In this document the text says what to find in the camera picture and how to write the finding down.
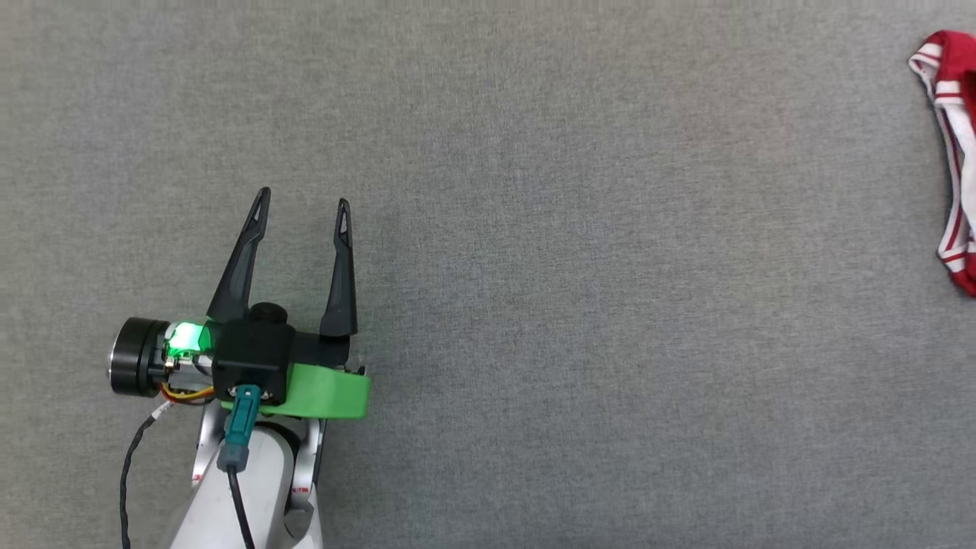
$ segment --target cable connector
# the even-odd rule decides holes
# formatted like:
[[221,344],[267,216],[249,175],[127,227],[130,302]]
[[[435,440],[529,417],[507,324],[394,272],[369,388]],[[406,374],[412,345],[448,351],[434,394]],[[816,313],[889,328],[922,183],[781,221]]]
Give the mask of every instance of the cable connector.
[[217,455],[217,468],[221,471],[232,469],[236,472],[244,471],[247,467],[248,443],[251,432],[258,420],[258,406],[261,405],[261,388],[257,385],[239,385],[236,387],[234,407],[230,411],[227,422],[224,445]]

